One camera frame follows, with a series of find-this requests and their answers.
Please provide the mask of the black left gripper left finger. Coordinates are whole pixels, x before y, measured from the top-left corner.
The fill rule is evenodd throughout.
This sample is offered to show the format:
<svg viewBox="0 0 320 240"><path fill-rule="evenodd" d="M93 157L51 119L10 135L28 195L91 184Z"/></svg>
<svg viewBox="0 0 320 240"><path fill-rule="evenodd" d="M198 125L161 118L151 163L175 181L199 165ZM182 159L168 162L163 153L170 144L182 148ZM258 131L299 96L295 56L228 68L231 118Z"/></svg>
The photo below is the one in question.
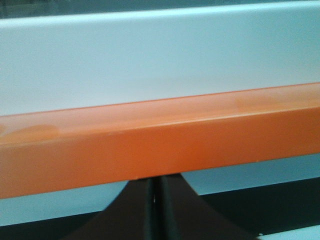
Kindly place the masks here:
<svg viewBox="0 0 320 240"><path fill-rule="evenodd" d="M64 240L153 240L153 182L130 181L97 216L63 237Z"/></svg>

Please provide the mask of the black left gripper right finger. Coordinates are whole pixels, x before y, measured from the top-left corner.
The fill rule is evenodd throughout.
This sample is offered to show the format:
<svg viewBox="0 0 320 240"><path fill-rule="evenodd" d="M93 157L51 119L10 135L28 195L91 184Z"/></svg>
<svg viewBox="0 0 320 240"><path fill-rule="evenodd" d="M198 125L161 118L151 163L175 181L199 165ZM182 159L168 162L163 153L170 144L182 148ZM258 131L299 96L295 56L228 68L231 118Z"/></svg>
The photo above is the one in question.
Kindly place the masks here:
<svg viewBox="0 0 320 240"><path fill-rule="evenodd" d="M256 240L213 209L181 174L154 179L157 240Z"/></svg>

